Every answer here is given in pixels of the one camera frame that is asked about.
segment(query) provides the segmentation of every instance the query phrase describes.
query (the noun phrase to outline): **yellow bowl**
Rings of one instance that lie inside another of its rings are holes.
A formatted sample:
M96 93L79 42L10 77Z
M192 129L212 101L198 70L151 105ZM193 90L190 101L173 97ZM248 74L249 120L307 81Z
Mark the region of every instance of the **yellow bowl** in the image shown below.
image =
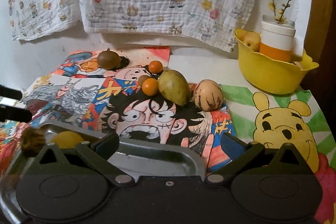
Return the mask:
M242 42L246 33L243 29L237 29L235 33L239 46L239 68L248 82L263 91L272 94L292 93L299 87L308 71L319 66L305 51L300 62L303 69L254 52Z

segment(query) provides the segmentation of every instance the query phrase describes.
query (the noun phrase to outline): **wall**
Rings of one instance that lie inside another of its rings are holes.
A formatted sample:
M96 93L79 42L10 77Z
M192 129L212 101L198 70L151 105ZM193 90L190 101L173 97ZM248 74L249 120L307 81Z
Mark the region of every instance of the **wall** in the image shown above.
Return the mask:
M260 31L262 15L272 14L267 7L268 1L256 0L250 21L246 26L248 30ZM300 54L300 51L302 52L310 15L310 4L311 0L294 0L292 7L288 10L287 17L296 20L297 41L298 45L300 45L297 48L297 54ZM55 33L49 37L37 39L34 42L12 41L7 1L0 2L0 33L2 36L0 40L0 66L2 68L0 70L0 84L19 90L25 90L37 77L55 69L65 56L74 50L99 50L107 47L120 47L120 42L125 41L136 44L149 44L155 39L156 43L159 44L163 42L178 44L179 46L171 47L174 55L223 58L237 58L238 56L237 50L229 54L193 39L181 39L177 42L172 37L119 34L109 34L101 38L99 34L86 34L81 25Z

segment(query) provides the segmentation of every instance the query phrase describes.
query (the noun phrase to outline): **pooh nose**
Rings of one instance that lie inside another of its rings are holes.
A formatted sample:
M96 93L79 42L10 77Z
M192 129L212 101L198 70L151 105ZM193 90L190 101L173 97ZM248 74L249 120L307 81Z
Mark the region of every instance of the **pooh nose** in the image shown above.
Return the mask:
M287 140L292 138L292 132L290 132L288 129L283 130L282 134L286 137Z

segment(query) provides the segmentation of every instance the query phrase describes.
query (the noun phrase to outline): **cartoon eye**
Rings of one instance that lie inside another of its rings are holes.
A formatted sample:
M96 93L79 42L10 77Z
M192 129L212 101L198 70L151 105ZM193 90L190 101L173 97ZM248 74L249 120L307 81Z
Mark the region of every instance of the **cartoon eye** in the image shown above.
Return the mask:
M155 120L157 120L158 122L170 122L173 119L173 116L174 112L172 112L171 110L166 110L156 114Z
M296 124L296 130L303 130L302 125L300 125L299 123Z
M266 121L264 121L262 123L262 127L264 128L264 131L266 131L266 130L272 130L271 125L269 124L269 122L266 122Z
M134 122L135 120L139 119L140 112L134 109L127 111L124 115L124 120L127 122Z

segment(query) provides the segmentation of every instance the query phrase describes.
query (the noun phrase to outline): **silver tray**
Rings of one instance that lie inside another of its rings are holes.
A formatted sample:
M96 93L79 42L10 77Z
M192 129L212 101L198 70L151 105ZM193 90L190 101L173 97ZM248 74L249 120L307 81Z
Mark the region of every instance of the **silver tray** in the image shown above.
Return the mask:
M106 136L102 132L59 121L46 121L39 125L39 129L45 132L47 143L65 130L75 131L89 142ZM34 158L26 158L18 151L0 182L0 208L12 224L22 224L26 219L16 202L16 186L33 160ZM201 176L203 180L205 176L202 159L188 148L126 138L120 138L119 148L108 162L136 181L139 176Z

